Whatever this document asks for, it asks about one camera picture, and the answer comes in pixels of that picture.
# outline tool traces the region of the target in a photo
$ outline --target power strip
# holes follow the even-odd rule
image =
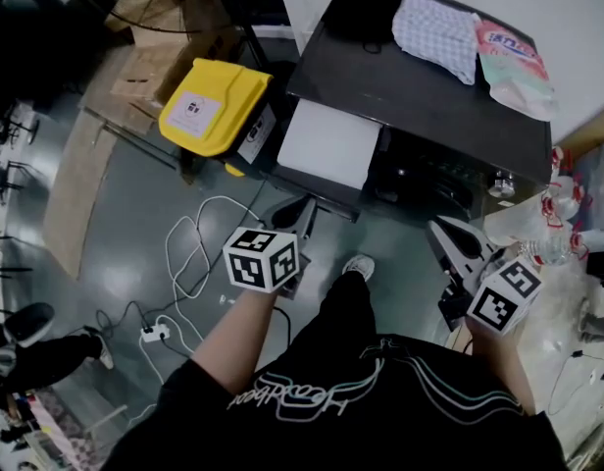
[[[149,328],[141,329],[141,336],[143,338],[143,341],[147,343],[160,340],[161,335],[165,340],[167,340],[171,336],[169,327],[167,325],[158,324]]]

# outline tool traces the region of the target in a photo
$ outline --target yellow bin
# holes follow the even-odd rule
[[[271,79],[233,63],[197,58],[161,113],[161,134],[225,161],[236,176],[251,172],[276,125],[265,95]]]

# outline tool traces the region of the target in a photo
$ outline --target black t-shirt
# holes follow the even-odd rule
[[[187,361],[161,389],[152,415],[116,445],[105,469],[139,462],[169,469],[232,461],[278,467],[307,459],[366,467],[386,461],[407,469],[462,463],[566,469],[546,416],[528,417],[476,358],[378,336],[352,360],[329,351],[321,360],[295,359],[285,353],[236,396]]]

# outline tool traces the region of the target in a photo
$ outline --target checkered cloth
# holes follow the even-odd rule
[[[473,85],[477,68],[476,14],[434,0],[402,0],[393,17],[393,38],[400,48],[442,66],[462,83]]]

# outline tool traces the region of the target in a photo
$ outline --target black pants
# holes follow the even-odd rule
[[[346,272],[332,284],[320,313],[295,338],[287,360],[357,358],[377,333],[370,291],[358,272]]]
[[[51,386],[69,376],[87,357],[98,358],[102,342],[78,335],[17,346],[17,366],[4,381],[9,393],[24,393]]]

